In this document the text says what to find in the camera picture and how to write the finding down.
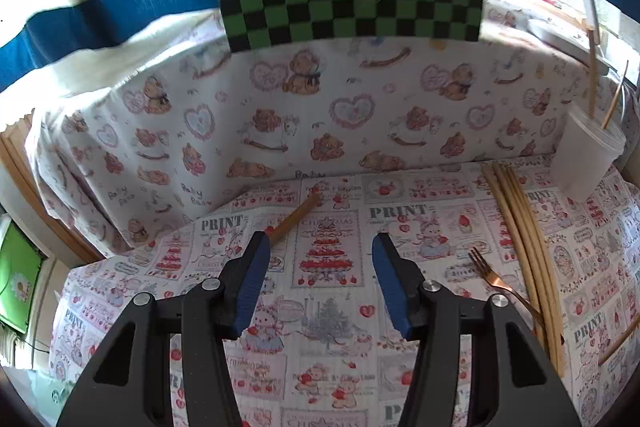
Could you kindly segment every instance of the blue gripper pad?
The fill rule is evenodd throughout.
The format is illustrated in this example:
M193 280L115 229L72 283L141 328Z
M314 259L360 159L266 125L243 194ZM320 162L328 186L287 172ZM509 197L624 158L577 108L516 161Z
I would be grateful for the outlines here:
M371 244L373 268L378 277L382 296L385 298L386 310L396 330L400 331L404 339L411 339L413 328L408 316L408 299L398 277L398 273L391 263L390 255L398 252L388 252L382 242L380 234L373 238Z
M247 250L251 247L251 242L247 246ZM251 317L254 316L255 304L260 295L260 288L264 282L264 276L269 267L269 258L271 256L271 243L269 236L262 236L260 244L255 250L251 263L247 268L244 279L238 290L236 299L236 317L231 325L232 330L239 337L243 330L249 327Z

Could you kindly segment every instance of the plastic cup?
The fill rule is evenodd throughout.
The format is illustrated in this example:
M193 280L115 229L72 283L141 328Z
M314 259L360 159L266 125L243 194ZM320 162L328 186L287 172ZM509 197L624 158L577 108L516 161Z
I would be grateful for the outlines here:
M565 195L583 202L595 190L613 160L625 148L625 135L609 121L600 128L601 111L591 120L575 102L570 103L564 134L551 163L551 176Z

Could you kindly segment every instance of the table surface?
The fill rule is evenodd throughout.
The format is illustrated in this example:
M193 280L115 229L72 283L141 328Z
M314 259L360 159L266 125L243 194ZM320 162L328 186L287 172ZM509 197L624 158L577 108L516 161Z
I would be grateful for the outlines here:
M563 383L584 425L620 393L640 359L630 337L602 368L598 357L637 313L640 209L611 168L579 204L550 177L552 157L514 167L548 242L564 322ZM271 253L251 326L225 349L242 417L251 426L291 422L392 427L411 381L417 346L390 323L370 260L372 238L388 232L425 277L458 295L494 293L466 252L478 248L526 294L518 261L480 163L418 171L274 182L253 188L177 232L72 270L52 336L50 370L75 380L105 332L140 291L181 295L241 255L254 230L276 226L310 191L321 204ZM530 316L518 308L529 324ZM470 338L460 352L454 425L465 425ZM172 405L187 425L180 336L172 339Z

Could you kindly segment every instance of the fork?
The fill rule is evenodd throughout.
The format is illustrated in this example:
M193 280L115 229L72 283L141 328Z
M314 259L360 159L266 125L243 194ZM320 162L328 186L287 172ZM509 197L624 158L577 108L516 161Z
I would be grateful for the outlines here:
M471 258L471 261L473 261L474 265L476 266L476 270L478 270L482 278L487 282L489 286L508 291L518 301L520 301L527 310L529 310L529 313L533 315L533 318L538 324L540 324L543 328L545 327L545 321L543 320L540 312L535 309L530 304L530 302L527 301L527 299L525 299L522 295L516 292L516 290L514 290L505 281L503 281L495 271L492 270L491 266L489 266L489 263L484 260L482 254L478 251L478 248L472 248L471 251L468 252L468 255Z

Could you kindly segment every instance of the metal screw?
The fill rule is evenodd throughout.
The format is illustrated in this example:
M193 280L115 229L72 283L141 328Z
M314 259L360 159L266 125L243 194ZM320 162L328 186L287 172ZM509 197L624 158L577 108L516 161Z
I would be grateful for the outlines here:
M135 297L133 297L133 304L135 304L136 306L144 306L146 304L149 304L150 300L151 295L149 295L148 293L139 293Z
M507 304L509 304L509 299L504 295L500 295L497 293L496 295L491 297L491 302L495 306L498 306L498 308L504 308Z
M206 291L213 291L220 288L220 279L216 279L215 277L211 277L210 279L205 279L202 281L202 289Z
M428 292L436 292L440 288L442 288L442 284L438 281L434 281L433 279L425 279L422 281L422 289L427 290Z

